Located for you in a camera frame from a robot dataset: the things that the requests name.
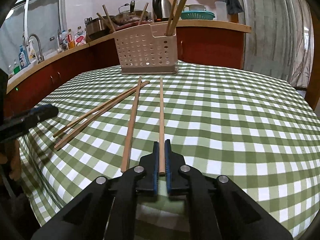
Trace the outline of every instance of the wooden countertop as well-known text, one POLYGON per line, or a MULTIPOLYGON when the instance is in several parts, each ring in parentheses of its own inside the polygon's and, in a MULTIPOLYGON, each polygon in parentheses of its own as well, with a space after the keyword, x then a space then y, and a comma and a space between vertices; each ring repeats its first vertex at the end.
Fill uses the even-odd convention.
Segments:
MULTIPOLYGON (((167 24, 167 22, 160 22, 160 23, 151 23, 151 25, 154 24, 167 24)), ((247 25, 242 25, 238 23, 232 23, 232 22, 222 22, 222 21, 213 21, 213 20, 179 20, 177 27, 210 27, 210 28, 221 28, 221 29, 228 29, 228 30, 234 30, 239 31, 243 33, 251 33, 251 27, 247 25)), ((111 40, 115 37, 115 34, 109 34, 107 36, 101 37, 95 41, 91 41, 85 45, 76 47, 74 49, 69 49, 67 51, 61 52, 43 62, 40 64, 34 65, 31 68, 27 68, 23 73, 14 75, 11 79, 8 81, 8 87, 7 87, 7 93, 9 93, 12 89, 14 89, 18 84, 20 84, 24 79, 26 79, 28 76, 32 75, 36 71, 40 70, 41 68, 49 65, 50 63, 65 57, 71 53, 74 53, 76 51, 86 49, 88 47, 97 45, 101 42, 111 40)))

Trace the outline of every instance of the cabinet handle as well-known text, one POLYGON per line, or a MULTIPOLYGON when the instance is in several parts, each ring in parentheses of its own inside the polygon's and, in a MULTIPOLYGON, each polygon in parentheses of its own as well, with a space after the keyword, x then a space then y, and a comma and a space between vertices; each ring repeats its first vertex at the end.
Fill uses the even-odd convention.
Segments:
POLYGON ((181 58, 182 58, 182 55, 183 55, 183 45, 182 45, 182 41, 181 41, 181 58))

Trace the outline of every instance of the blue bottle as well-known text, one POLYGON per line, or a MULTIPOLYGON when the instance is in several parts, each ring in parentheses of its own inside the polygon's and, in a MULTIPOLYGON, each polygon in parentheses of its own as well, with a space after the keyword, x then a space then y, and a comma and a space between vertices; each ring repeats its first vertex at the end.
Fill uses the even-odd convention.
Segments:
POLYGON ((27 53, 23 49, 22 45, 20 46, 19 62, 20 62, 21 69, 24 69, 29 65, 29 59, 27 57, 27 53))

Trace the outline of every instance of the faucet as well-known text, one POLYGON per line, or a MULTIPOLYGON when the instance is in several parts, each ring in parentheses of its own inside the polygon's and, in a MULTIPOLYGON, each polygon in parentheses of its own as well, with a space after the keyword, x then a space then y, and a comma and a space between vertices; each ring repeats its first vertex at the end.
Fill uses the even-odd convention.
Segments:
POLYGON ((44 61, 44 57, 42 55, 42 49, 41 49, 41 44, 40 44, 40 40, 39 40, 39 37, 37 35, 35 35, 34 33, 31 33, 28 38, 27 38, 27 41, 26 41, 26 46, 29 46, 29 40, 30 40, 30 37, 33 36, 36 38, 37 42, 38 42, 38 47, 39 47, 39 52, 40 52, 40 59, 38 61, 38 64, 43 62, 44 61))

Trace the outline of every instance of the green and white tablecloth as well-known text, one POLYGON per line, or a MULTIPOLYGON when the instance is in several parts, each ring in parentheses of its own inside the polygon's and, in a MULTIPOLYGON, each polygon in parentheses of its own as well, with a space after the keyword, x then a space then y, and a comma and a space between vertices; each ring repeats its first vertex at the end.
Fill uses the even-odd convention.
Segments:
MULTIPOLYGON (((241 70, 178 62, 163 76, 165 139, 206 175, 229 176, 294 237, 319 210, 320 121, 287 82, 241 70)), ((134 95, 54 151, 58 129, 137 84, 120 66, 82 73, 48 95, 58 117, 20 138, 23 187, 43 225, 96 177, 121 176, 134 95)), ((159 138, 159 79, 140 92, 130 166, 159 138)), ((157 202, 140 201, 136 239, 188 239, 182 200, 169 201, 164 178, 157 202)))

